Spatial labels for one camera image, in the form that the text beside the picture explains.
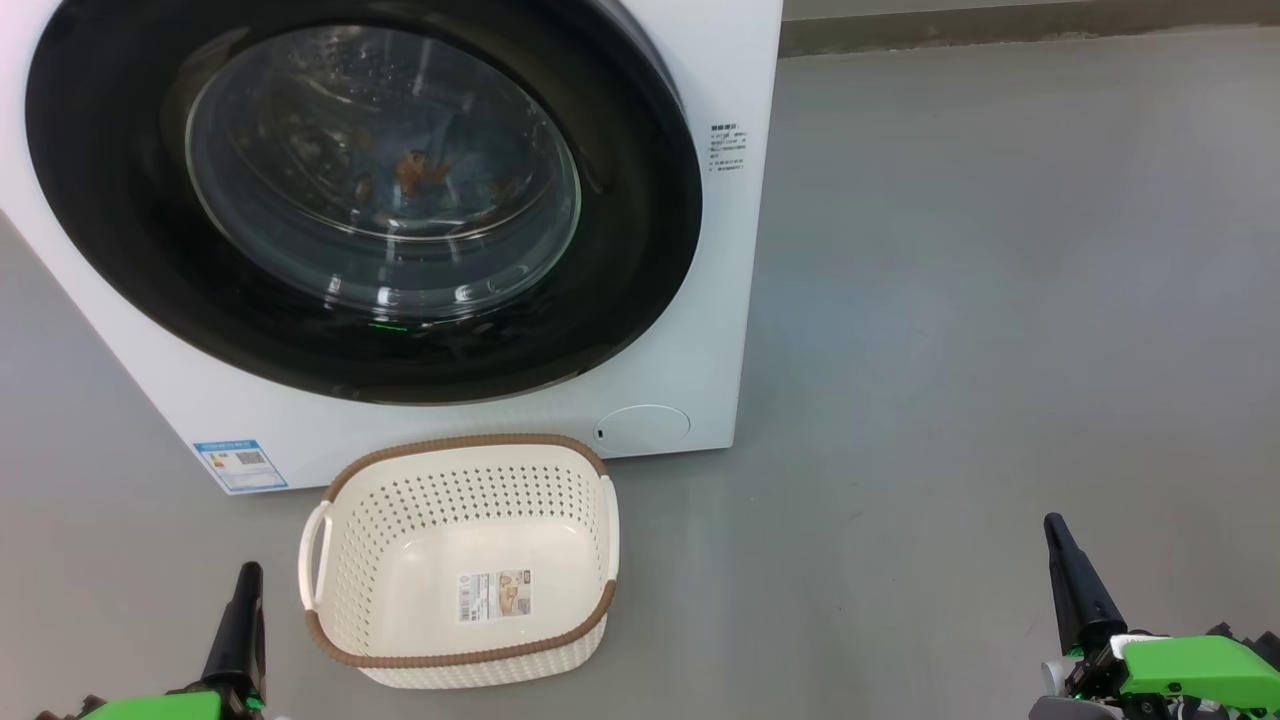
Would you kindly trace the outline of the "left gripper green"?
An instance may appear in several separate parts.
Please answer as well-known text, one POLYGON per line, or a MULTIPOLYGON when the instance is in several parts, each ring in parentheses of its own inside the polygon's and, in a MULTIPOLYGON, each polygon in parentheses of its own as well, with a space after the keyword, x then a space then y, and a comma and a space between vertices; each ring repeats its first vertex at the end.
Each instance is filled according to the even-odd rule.
POLYGON ((264 719, 265 619, 262 568, 244 562, 224 607, 202 683, 165 694, 105 700, 84 697, 78 714, 38 712, 36 719, 264 719))

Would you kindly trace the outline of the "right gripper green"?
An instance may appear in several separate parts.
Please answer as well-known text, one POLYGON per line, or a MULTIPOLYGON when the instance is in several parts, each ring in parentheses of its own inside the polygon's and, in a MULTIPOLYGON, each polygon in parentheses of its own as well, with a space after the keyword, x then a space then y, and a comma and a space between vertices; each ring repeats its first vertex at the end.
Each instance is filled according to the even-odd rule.
POLYGON ((1064 696, 1119 719, 1275 719, 1277 633, 1238 638, 1228 624, 1202 635, 1129 632, 1065 519, 1043 520, 1064 696))

